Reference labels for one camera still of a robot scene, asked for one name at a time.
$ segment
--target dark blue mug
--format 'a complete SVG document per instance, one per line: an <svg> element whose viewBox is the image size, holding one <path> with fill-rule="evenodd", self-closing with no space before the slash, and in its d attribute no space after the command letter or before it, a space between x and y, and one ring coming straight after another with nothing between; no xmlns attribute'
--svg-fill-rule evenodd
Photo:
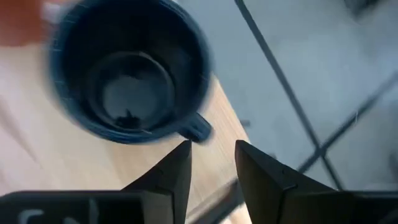
<svg viewBox="0 0 398 224"><path fill-rule="evenodd" d="M101 138L131 144L211 134L198 113L210 81L208 45L169 0L86 0L61 20L50 75L61 104Z"/></svg>

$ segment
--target wooden table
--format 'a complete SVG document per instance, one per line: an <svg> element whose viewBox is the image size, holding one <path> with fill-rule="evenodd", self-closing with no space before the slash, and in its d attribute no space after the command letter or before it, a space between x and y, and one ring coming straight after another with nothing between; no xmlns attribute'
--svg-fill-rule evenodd
<svg viewBox="0 0 398 224"><path fill-rule="evenodd" d="M0 47L0 194L26 189L121 189L183 141L123 145L81 129L59 107L43 45ZM218 80L203 115L215 134L193 145L188 214L236 177L235 140L248 140Z"/></svg>

